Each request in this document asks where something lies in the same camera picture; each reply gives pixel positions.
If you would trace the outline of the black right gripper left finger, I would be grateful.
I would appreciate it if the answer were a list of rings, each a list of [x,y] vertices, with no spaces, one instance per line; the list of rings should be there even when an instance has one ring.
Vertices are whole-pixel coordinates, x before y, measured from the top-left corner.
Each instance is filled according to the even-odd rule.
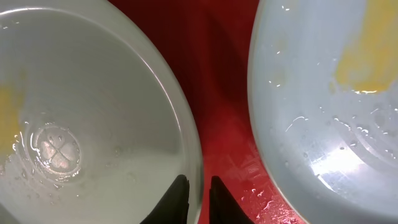
[[[185,175],[178,175],[166,193],[140,224],[186,224],[190,184]]]

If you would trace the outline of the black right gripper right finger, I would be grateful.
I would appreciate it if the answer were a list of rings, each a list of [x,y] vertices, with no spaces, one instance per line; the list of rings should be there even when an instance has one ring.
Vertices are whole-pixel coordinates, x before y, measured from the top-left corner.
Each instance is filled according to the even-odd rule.
[[[209,199],[209,224],[254,224],[216,175],[211,178]]]

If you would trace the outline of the pale green plate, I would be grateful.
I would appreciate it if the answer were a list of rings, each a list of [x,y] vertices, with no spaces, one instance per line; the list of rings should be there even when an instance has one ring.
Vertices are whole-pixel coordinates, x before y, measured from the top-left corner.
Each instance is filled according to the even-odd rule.
[[[1,2],[2,223],[140,223],[172,182],[203,196],[197,129],[163,56],[108,1]]]

